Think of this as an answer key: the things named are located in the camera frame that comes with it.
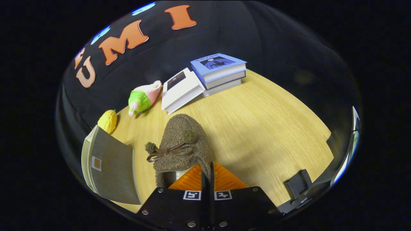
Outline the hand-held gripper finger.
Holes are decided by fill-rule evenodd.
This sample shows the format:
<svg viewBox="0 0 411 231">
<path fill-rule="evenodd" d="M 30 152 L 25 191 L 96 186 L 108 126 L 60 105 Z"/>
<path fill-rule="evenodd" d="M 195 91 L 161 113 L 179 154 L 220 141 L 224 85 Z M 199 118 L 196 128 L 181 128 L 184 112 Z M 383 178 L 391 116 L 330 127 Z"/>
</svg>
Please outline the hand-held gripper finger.
<svg viewBox="0 0 411 231">
<path fill-rule="evenodd" d="M 210 231 L 269 231 L 283 218 L 261 187 L 247 186 L 216 162 L 210 167 Z"/>
<path fill-rule="evenodd" d="M 137 212 L 152 230 L 205 230 L 209 225 L 209 182 L 200 171 L 199 189 L 157 187 Z"/>
</svg>

